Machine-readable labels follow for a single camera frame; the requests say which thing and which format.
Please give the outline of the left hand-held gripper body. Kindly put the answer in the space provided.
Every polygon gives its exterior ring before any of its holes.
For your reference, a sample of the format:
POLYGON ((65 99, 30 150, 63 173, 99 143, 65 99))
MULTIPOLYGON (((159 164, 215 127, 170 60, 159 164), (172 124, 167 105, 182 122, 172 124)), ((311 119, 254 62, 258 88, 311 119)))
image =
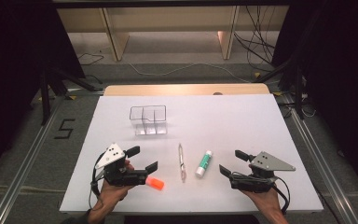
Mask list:
POLYGON ((148 176, 146 170, 129 170, 125 164, 128 157, 118 144, 111 144, 95 162, 91 185, 98 186, 98 181, 103 177, 110 185, 136 186, 144 185, 148 176))

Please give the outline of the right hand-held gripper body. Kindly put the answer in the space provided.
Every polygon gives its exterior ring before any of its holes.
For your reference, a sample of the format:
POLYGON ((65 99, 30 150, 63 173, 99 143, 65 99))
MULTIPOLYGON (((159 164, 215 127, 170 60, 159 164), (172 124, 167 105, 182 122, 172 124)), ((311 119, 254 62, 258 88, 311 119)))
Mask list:
POLYGON ((255 193, 268 192, 278 177, 275 171, 294 172, 296 167, 282 161, 265 151, 260 152, 252 161, 249 161, 252 172, 243 175, 239 172, 231 172, 229 182, 233 189, 252 191, 255 193))

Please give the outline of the green and white glue stick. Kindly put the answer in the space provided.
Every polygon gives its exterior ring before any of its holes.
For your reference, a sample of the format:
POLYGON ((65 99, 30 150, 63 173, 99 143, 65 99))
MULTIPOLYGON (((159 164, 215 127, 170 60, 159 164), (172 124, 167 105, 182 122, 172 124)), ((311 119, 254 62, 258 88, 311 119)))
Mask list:
POLYGON ((212 156, 213 156, 213 153, 211 150, 207 150, 205 152, 205 154, 203 155, 202 159, 200 160, 199 166, 196 170, 196 177, 202 178, 204 176, 212 156))

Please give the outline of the clear pen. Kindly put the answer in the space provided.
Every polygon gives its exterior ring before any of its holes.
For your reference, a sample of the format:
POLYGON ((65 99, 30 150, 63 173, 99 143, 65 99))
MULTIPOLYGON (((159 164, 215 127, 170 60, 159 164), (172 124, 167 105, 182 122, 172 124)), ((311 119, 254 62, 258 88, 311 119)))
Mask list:
POLYGON ((184 151, 182 144, 178 146, 178 153, 179 153, 179 163, 180 163, 180 170, 181 170, 181 180, 183 183, 186 182, 186 166, 184 162, 184 151))

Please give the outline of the clear plastic organizer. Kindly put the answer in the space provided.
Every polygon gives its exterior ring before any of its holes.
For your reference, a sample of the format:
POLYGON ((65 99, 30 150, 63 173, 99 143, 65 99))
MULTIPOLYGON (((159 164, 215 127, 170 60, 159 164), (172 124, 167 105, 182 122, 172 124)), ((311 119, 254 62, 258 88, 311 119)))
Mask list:
POLYGON ((136 135, 166 134, 168 132, 165 105, 132 106, 130 121, 136 135))

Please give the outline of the person's right hand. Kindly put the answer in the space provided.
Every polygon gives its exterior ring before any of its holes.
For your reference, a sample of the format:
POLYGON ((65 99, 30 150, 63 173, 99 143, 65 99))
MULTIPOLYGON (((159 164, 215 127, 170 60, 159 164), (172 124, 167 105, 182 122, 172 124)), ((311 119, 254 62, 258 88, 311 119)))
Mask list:
POLYGON ((281 211, 278 193, 275 189, 261 193, 243 190, 242 193, 250 198, 262 214, 272 214, 273 212, 281 211))

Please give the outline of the person's left hand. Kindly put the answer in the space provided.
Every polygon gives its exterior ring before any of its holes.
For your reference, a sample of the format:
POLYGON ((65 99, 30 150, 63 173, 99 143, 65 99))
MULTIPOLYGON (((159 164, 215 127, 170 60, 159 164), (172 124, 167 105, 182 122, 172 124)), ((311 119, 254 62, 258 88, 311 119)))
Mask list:
POLYGON ((130 189, 132 186, 116 187, 104 180, 98 202, 103 208, 113 209, 119 201, 127 196, 130 189))

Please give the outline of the white board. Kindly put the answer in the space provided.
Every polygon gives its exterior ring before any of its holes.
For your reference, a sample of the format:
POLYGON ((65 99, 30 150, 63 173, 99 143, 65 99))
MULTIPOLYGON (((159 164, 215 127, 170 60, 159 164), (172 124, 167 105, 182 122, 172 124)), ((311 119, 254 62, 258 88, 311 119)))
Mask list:
POLYGON ((291 194, 290 212, 320 212, 323 207, 310 182, 282 113, 270 94, 193 96, 103 96, 94 111, 87 136, 60 207, 64 213, 88 210, 93 166, 111 144, 127 149, 139 146, 131 158, 137 169, 157 161, 153 177, 164 182, 162 190, 133 188, 115 212, 126 215, 196 215, 250 213, 253 203, 233 189, 219 172, 223 165, 249 173, 236 150, 256 155, 265 151, 296 167, 280 172, 278 187, 291 194), (136 135, 130 121, 132 106, 165 105, 168 132, 136 135), (182 144, 186 182, 181 180, 178 146, 182 144), (213 156, 202 178, 196 177, 207 150, 213 156))

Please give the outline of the wooden table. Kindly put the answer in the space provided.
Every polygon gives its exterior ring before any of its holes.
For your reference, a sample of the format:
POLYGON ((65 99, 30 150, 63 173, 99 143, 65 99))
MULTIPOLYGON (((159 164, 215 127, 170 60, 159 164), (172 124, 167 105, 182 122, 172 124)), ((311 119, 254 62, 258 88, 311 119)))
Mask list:
POLYGON ((104 96, 166 96, 166 95, 223 95, 233 94, 269 94, 269 89, 262 83, 232 84, 162 84, 162 85, 111 85, 104 96))

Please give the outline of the black metal stand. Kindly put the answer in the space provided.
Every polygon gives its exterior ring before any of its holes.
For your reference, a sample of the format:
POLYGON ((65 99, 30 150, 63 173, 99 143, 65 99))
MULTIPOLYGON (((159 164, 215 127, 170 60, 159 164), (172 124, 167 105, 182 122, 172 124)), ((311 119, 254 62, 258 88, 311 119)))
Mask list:
POLYGON ((282 74, 281 80, 279 82, 279 88, 282 91, 288 91, 291 87, 295 88, 295 111, 301 119, 304 118, 302 112, 302 68, 301 68, 301 59, 303 54, 303 49, 298 47, 294 50, 290 58, 274 68, 271 72, 266 75, 258 78, 255 83, 264 83, 267 80, 282 74))
POLYGON ((68 89, 63 84, 63 80, 69 80, 72 83, 75 83, 77 86, 87 90, 87 91, 102 91, 102 88, 97 88, 86 81, 81 80, 78 77, 74 77, 66 71, 58 67, 48 67, 40 75, 40 92, 42 97, 42 106, 43 106, 43 118, 42 125, 45 125, 50 118, 50 102, 49 102, 49 89, 52 89, 53 92, 58 96, 65 96, 68 92, 68 89))

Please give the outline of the black curtain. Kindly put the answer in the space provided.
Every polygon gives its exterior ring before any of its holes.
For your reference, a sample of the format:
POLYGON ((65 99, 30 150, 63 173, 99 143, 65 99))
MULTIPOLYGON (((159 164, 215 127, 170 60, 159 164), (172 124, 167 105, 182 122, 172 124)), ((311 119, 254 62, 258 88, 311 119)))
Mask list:
POLYGON ((358 0, 331 0, 306 62, 308 93, 358 175, 358 0))
POLYGON ((85 75, 52 0, 0 0, 0 158, 46 67, 85 75))

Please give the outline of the light wooden desk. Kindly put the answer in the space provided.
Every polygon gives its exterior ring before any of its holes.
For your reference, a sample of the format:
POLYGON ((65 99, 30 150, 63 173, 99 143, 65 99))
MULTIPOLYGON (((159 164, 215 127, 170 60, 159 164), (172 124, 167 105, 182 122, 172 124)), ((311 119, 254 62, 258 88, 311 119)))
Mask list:
POLYGON ((113 60, 122 59, 133 32, 217 33, 222 57, 230 58, 236 31, 249 31, 259 23, 261 31, 279 31, 288 6, 234 7, 123 7, 60 9, 68 33, 105 33, 113 60))

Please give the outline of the aluminum floor rail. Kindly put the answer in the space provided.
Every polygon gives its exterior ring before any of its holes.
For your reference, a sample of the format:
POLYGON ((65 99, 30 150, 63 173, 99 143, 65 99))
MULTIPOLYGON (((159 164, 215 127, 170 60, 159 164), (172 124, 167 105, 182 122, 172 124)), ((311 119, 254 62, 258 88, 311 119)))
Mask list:
POLYGON ((41 105, 34 103, 17 130, 9 149, 0 158, 0 224, 4 224, 21 192, 64 98, 50 99, 50 115, 43 121, 41 105))
POLYGON ((302 136, 315 166, 336 205, 336 208, 343 220, 343 224, 358 224, 358 216, 355 213, 350 200, 346 196, 332 169, 328 165, 327 159, 324 157, 322 151, 314 140, 313 135, 310 133, 310 129, 308 128, 305 120, 300 118, 301 115, 301 109, 295 110, 292 113, 292 120, 302 136))

